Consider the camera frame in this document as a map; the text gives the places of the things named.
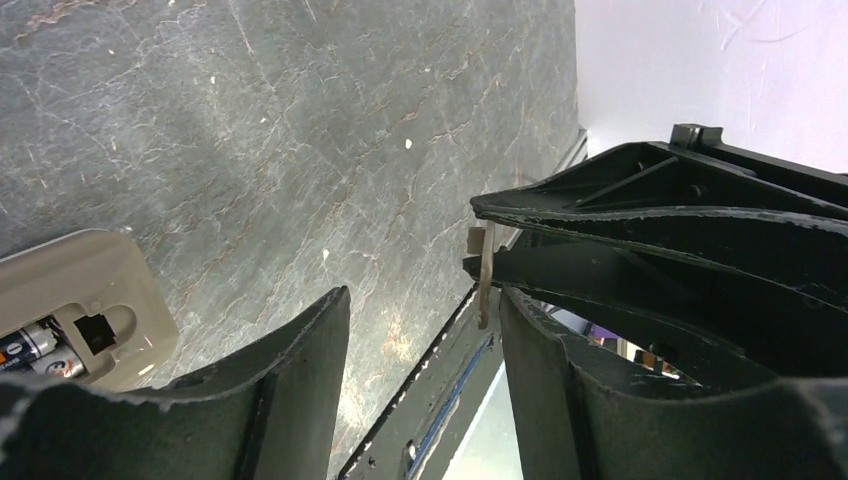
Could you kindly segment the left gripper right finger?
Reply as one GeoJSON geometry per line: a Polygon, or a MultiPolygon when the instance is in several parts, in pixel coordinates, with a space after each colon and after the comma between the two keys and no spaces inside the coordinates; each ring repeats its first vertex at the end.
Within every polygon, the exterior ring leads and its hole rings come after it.
{"type": "Polygon", "coordinates": [[[847,383],[779,378],[719,392],[632,363],[500,295],[527,479],[843,479],[847,383]]]}

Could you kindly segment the AAA battery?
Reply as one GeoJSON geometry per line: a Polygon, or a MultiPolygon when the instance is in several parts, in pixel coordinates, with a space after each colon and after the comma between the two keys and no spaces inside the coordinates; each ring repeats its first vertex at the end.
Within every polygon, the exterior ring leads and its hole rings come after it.
{"type": "Polygon", "coordinates": [[[32,362],[29,367],[34,373],[61,378],[75,378],[86,372],[79,356],[73,349],[66,347],[57,348],[32,362]]]}
{"type": "Polygon", "coordinates": [[[1,338],[1,370],[14,370],[55,350],[58,340],[53,330],[37,323],[1,338]]]}

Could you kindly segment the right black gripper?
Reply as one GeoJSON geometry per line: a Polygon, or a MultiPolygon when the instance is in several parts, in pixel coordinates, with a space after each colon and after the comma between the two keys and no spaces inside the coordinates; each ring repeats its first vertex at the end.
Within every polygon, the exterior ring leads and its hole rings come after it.
{"type": "Polygon", "coordinates": [[[646,347],[715,391],[846,377],[846,313],[792,292],[847,288],[847,176],[722,135],[675,124],[672,145],[624,144],[474,197],[479,219],[545,237],[495,254],[494,285],[646,347]]]}

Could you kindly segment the beige remote control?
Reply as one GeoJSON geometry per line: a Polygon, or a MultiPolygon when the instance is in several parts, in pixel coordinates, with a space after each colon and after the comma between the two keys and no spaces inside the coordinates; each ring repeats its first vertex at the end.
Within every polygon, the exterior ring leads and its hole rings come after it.
{"type": "Polygon", "coordinates": [[[86,372],[69,378],[120,391],[162,366],[179,331],[136,243],[74,232],[1,261],[1,338],[37,323],[86,372]]]}

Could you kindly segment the beige battery cover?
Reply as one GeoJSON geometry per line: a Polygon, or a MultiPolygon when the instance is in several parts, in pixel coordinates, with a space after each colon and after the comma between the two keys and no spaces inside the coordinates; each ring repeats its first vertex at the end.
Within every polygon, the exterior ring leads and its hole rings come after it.
{"type": "Polygon", "coordinates": [[[469,227],[466,237],[466,253],[480,257],[478,295],[478,328],[486,330],[489,325],[489,295],[493,278],[494,240],[496,224],[487,220],[483,226],[469,227]]]}

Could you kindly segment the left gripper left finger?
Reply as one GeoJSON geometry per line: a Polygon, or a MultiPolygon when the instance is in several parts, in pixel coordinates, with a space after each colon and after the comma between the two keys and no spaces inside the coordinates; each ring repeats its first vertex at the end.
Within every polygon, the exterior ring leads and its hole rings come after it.
{"type": "Polygon", "coordinates": [[[5,479],[323,479],[349,341],[350,292],[159,389],[1,378],[5,479]]]}

